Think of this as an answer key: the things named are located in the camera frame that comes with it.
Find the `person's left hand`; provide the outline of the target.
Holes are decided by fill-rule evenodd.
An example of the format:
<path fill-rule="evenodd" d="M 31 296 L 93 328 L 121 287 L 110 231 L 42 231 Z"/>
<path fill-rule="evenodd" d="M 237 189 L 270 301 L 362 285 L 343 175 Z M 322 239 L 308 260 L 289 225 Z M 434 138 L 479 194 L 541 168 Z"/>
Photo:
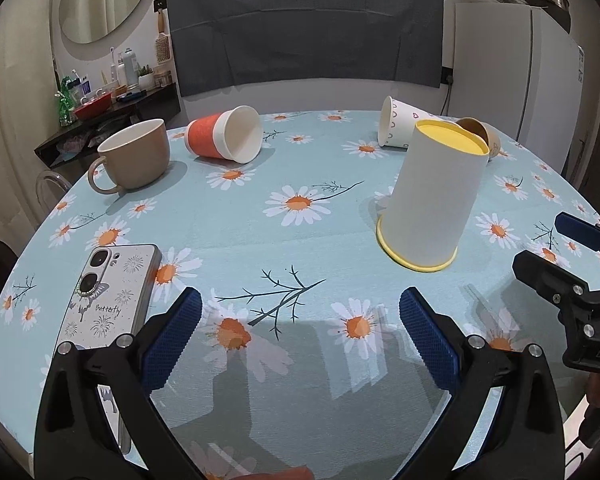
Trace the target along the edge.
<path fill-rule="evenodd" d="M 314 474 L 307 466 L 300 466 L 267 474 L 246 474 L 235 480 L 314 480 Z"/>

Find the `person's right hand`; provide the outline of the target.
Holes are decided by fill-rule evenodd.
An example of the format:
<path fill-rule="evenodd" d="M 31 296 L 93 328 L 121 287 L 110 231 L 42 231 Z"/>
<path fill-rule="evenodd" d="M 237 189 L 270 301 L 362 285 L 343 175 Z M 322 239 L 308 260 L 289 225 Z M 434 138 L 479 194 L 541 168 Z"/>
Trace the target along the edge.
<path fill-rule="evenodd" d="M 593 408 L 600 408 L 600 373 L 588 375 L 585 389 L 586 400 Z"/>

